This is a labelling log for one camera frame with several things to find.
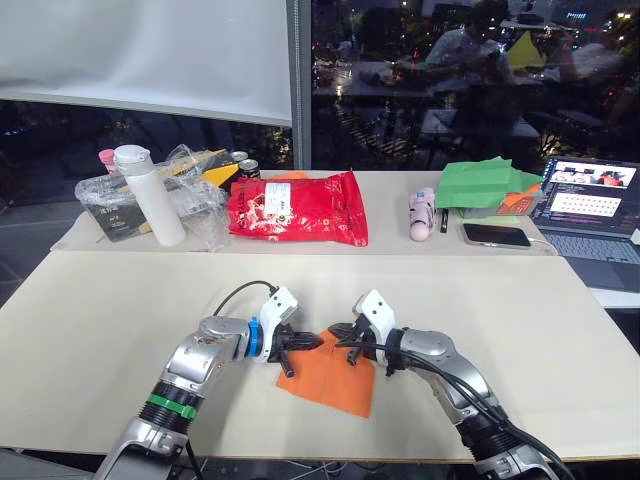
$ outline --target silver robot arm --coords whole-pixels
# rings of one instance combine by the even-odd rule
[[[419,360],[425,360],[439,368],[445,376],[453,375],[463,380],[496,414],[506,418],[498,399],[480,371],[458,353],[451,338],[440,332],[394,328],[393,310],[377,290],[363,295],[353,312],[357,317],[354,325],[336,324],[329,328],[341,343],[353,346],[349,352],[349,362],[355,363],[357,357],[364,354],[385,366],[387,375],[396,370],[409,369],[426,380],[449,420],[458,430],[463,444],[471,450],[475,469],[480,475],[490,480],[558,480],[536,449],[490,421],[441,374],[421,368]],[[366,346],[373,343],[389,348],[385,352]],[[412,354],[414,358],[402,355],[402,352]]]
[[[133,417],[94,480],[165,479],[187,445],[188,430],[224,365],[256,357],[294,372],[287,351],[319,346],[322,339],[289,324],[298,301],[285,287],[262,306],[259,321],[211,316],[176,348],[142,411]]]

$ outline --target laptop screen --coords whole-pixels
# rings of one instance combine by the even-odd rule
[[[640,220],[640,165],[550,157],[543,200],[531,218],[540,227],[630,235]]]

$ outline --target white cable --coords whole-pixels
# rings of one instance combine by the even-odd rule
[[[200,467],[200,473],[202,474],[202,472],[204,472],[204,467],[207,466],[207,462],[209,461],[208,458],[204,459],[204,462],[202,462],[202,466]],[[196,480],[198,478],[198,475],[194,475],[193,478],[191,480]]]
[[[556,249],[556,247],[553,246],[553,244],[547,242],[546,240],[540,240],[539,238],[528,238],[527,240],[529,240],[530,242],[538,242],[538,243],[542,243],[544,245],[547,245],[549,247],[551,247],[553,249],[553,251],[556,253],[556,255],[560,255],[560,253],[558,252],[558,250]]]
[[[326,465],[321,465],[318,468],[314,468],[313,470],[309,470],[308,472],[304,472],[302,475],[298,475],[297,477],[291,477],[289,480],[298,480],[299,478],[303,478],[306,477],[307,475],[311,475],[312,473],[318,472],[320,470],[324,470],[325,466],[329,466],[332,463],[336,463],[336,462],[329,462]]]
[[[338,473],[338,472],[341,472],[342,470],[344,470],[345,468],[347,468],[347,465],[349,465],[349,462],[345,462],[341,467],[338,467],[335,470],[327,470],[327,468],[325,466],[325,471],[327,473],[329,473],[329,474]]]
[[[297,467],[313,468],[311,465],[305,465],[304,463],[294,462],[293,460],[285,460],[285,462],[290,463],[291,465],[295,465]]]

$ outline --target white projection screen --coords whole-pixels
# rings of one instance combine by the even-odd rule
[[[285,0],[0,0],[0,98],[290,126]]]

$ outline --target glass window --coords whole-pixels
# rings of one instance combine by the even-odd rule
[[[637,161],[638,2],[314,0],[313,167]]]
[[[0,212],[74,201],[78,181],[106,174],[98,152],[133,143],[155,162],[192,150],[243,150],[262,169],[291,169],[291,129],[164,113],[0,101]]]

